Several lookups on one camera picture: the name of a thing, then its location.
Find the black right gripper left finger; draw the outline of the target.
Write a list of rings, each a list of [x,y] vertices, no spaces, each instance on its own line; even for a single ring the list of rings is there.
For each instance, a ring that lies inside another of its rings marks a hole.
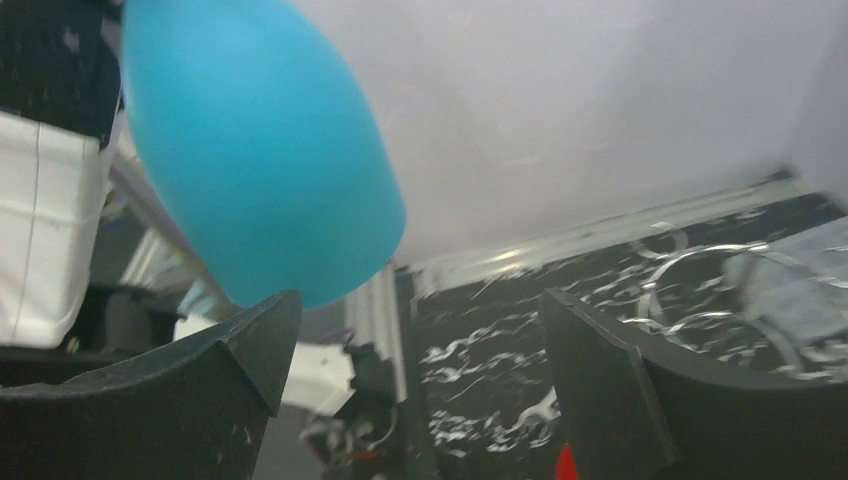
[[[125,358],[5,352],[5,479],[249,479],[301,324],[294,291]]]

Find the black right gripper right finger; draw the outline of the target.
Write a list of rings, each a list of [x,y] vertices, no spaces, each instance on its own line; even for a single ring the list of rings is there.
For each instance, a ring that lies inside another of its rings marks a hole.
[[[847,387],[731,366],[574,296],[539,317],[581,479],[843,479]]]

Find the blue plastic goblet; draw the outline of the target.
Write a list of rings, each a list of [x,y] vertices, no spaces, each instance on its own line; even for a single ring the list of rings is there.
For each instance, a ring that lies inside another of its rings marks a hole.
[[[131,135],[163,206],[226,296],[307,308],[392,257],[406,210],[368,102],[284,1],[128,1]]]

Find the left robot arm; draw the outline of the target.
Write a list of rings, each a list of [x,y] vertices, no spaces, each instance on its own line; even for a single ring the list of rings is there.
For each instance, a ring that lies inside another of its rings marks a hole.
[[[1,5],[1,475],[249,479],[283,404],[324,416],[327,479],[385,470],[391,364],[371,343],[297,340],[280,293],[222,321],[90,262],[120,135],[108,1]]]

